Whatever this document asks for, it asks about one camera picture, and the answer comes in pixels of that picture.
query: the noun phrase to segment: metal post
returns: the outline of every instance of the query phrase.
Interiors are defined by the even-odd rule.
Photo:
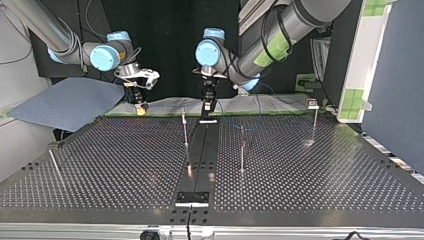
[[[181,109],[181,118],[183,121],[184,128],[184,146],[188,147],[188,137],[187,137],[187,120],[185,119],[185,109]]]
[[[241,172],[244,172],[244,147],[245,147],[245,135],[244,127],[241,126],[241,150],[240,150],[240,159],[241,159]]]
[[[56,169],[56,171],[60,172],[59,166],[57,165],[57,162],[56,162],[56,158],[54,157],[53,151],[51,149],[49,149],[49,154],[50,154],[50,158],[53,161],[54,168]]]
[[[47,46],[56,52],[69,49],[71,35],[39,0],[2,0]]]

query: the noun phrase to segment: green tape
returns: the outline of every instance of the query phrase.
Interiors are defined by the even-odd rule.
[[[296,75],[296,86],[295,91],[296,92],[314,92],[313,89],[306,89],[303,86],[299,85],[300,81],[308,81],[308,82],[315,82],[317,76],[315,73],[309,73],[309,74],[297,74]]]
[[[365,9],[362,16],[373,17],[383,16],[386,6],[389,4],[388,0],[366,0]]]
[[[1,112],[0,113],[0,119],[8,118],[7,114],[9,114],[10,111],[12,111],[12,108],[8,108],[8,109],[4,110],[3,112]]]
[[[268,51],[271,55],[277,59],[281,60],[287,57],[287,50],[289,49],[289,43],[286,41],[283,33],[279,32],[272,40],[268,43]],[[268,54],[262,51],[261,54],[255,59],[254,63],[259,67],[268,67],[272,63],[272,59],[268,57]]]
[[[358,119],[363,107],[363,95],[364,90],[362,89],[346,89],[339,118],[350,120]]]

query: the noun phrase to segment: metal bracket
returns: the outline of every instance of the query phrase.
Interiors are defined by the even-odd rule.
[[[209,192],[179,192],[176,207],[208,207]]]

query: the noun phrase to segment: black cable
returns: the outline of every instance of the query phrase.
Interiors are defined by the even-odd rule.
[[[102,38],[106,38],[106,36],[105,36],[105,35],[102,35],[102,34],[100,34],[100,33],[96,32],[96,31],[93,29],[93,27],[91,26],[91,24],[90,24],[89,12],[90,12],[90,6],[91,6],[91,3],[93,3],[93,0],[90,0],[90,1],[88,2],[88,4],[87,4],[87,8],[85,9],[85,21],[87,22],[87,26],[88,26],[88,28],[91,30],[91,32],[92,32],[93,34],[96,34],[97,36],[102,37]]]
[[[328,94],[327,94],[327,91],[325,90],[325,88],[324,88],[324,83],[321,81],[321,77],[319,76],[319,74],[318,74],[318,65],[317,65],[317,62],[315,61],[315,50],[314,50],[314,47],[312,46],[312,48],[311,48],[312,50],[312,62],[313,62],[313,64],[314,64],[314,67],[315,67],[315,69],[316,69],[316,71],[317,71],[317,74],[316,74],[316,77],[317,77],[317,81],[321,84],[321,89],[322,89],[322,91],[324,92],[324,94],[325,94],[325,97],[328,99],[328,102],[330,102],[330,104],[331,104],[331,107],[334,109],[334,111],[336,112],[336,113],[339,113],[338,111],[337,111],[337,109],[336,109],[336,106],[333,104],[333,102],[331,101],[331,99],[330,99],[330,97],[328,96]]]
[[[88,29],[86,29],[86,28],[84,28],[84,27],[81,27],[81,29],[83,30],[83,31],[85,31],[85,32],[87,32],[87,33],[89,33],[89,34],[91,34],[91,36],[93,36],[93,37],[95,37],[97,40],[99,40],[100,42],[104,42],[104,40],[103,39],[101,39],[99,36],[97,36],[96,34],[94,34],[94,33],[92,33],[90,30],[88,30]]]
[[[191,240],[191,231],[190,231],[190,218],[191,218],[191,210],[192,210],[193,206],[190,207],[190,212],[188,213],[188,218],[187,218],[187,239]]]
[[[31,52],[32,52],[32,47],[29,49],[28,53],[25,56],[23,56],[19,59],[16,59],[16,60],[1,62],[0,65],[12,64],[12,63],[17,63],[17,62],[23,61],[23,60],[27,59],[29,57],[29,55],[31,55]]]
[[[269,70],[267,72],[265,72],[264,74],[261,74],[259,78],[256,77],[256,76],[247,76],[246,74],[244,74],[241,71],[241,69],[240,69],[240,67],[238,65],[238,62],[237,62],[237,64],[234,64],[234,60],[236,59],[236,56],[235,56],[235,54],[232,54],[231,49],[228,49],[228,56],[230,57],[230,64],[228,64],[227,56],[224,54],[224,61],[225,61],[226,68],[225,68],[224,72],[222,73],[223,75],[226,75],[228,79],[230,79],[229,74],[228,74],[228,71],[229,71],[229,69],[230,69],[231,66],[234,67],[234,70],[240,76],[242,76],[242,77],[244,77],[246,79],[256,79],[256,78],[258,78],[260,80],[260,79],[265,78],[271,72],[271,70],[274,67],[275,63],[277,63],[277,62],[284,62],[287,59],[287,56],[285,58],[281,59],[281,60],[275,59],[271,55],[271,53],[269,52],[268,47],[267,47],[267,45],[265,43],[265,36],[264,35],[265,35],[266,22],[268,20],[268,17],[269,17],[269,14],[271,13],[272,8],[275,6],[275,4],[277,4],[277,2],[278,2],[278,0],[275,0],[272,3],[272,5],[270,6],[270,8],[268,9],[268,11],[265,13],[264,20],[263,20],[262,26],[261,26],[261,40],[262,40],[263,48],[264,48],[265,52],[267,53],[268,57],[273,60],[272,65],[268,66],[268,69]],[[278,20],[278,24],[279,24],[279,27],[280,27],[281,32],[283,33],[284,38],[286,39],[287,43],[289,44],[289,49],[287,50],[287,55],[290,55],[292,53],[292,51],[293,51],[293,44],[292,44],[292,42],[290,40],[290,36],[289,36],[289,34],[288,34],[285,26],[284,26],[283,18],[281,16],[281,11],[278,11],[277,12],[277,20]],[[221,44],[218,43],[215,39],[213,39],[213,38],[205,38],[205,39],[209,39],[209,40],[212,40],[213,42],[215,42],[218,45],[220,51],[221,52],[224,52],[222,50]]]
[[[361,239],[361,240],[371,240],[371,239],[369,239],[369,238],[362,237],[362,236],[361,236],[361,234],[359,234],[359,233],[358,233],[358,232],[356,232],[356,231],[353,231],[353,232],[349,233],[349,235],[347,235],[347,237],[346,237],[346,238],[344,238],[344,239],[333,239],[333,240],[351,240],[351,239],[352,239],[355,235],[356,235],[359,239]]]
[[[268,49],[268,46],[266,44],[265,41],[265,28],[266,28],[266,23],[268,21],[269,15],[271,14],[272,9],[274,8],[274,6],[277,4],[279,0],[275,0],[271,6],[269,7],[268,11],[265,12],[264,15],[264,19],[262,20],[262,26],[261,26],[261,42],[262,42],[262,46],[266,52],[266,54],[268,55],[268,57],[273,61],[273,62],[284,62],[287,57],[281,59],[281,60],[277,60],[276,58],[274,58],[274,56],[272,56],[271,52]],[[284,38],[287,41],[287,44],[289,45],[289,49],[287,50],[287,55],[290,55],[293,51],[293,43],[291,42],[290,36],[287,32],[286,27],[284,26],[284,23],[282,21],[282,15],[281,15],[281,11],[278,10],[277,11],[277,21],[278,21],[278,26],[280,27],[281,33],[283,34]]]

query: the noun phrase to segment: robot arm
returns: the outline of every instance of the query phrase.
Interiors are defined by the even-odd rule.
[[[202,67],[202,75],[211,77],[221,74],[235,85],[252,90],[261,77],[261,72],[274,60],[287,57],[291,45],[296,44],[314,28],[333,21],[351,0],[294,0],[264,30],[266,44],[258,39],[241,57],[224,47],[225,33],[220,29],[205,29],[204,40],[196,49],[196,59]],[[282,30],[292,44],[286,40]]]
[[[40,0],[2,0],[48,47],[52,60],[62,64],[93,66],[99,71],[116,69],[115,76],[126,84],[128,101],[144,113],[147,108],[145,90],[151,90],[159,79],[159,73],[140,69],[135,63],[141,49],[134,50],[127,32],[107,34],[106,43],[81,43],[69,26],[49,11]]]

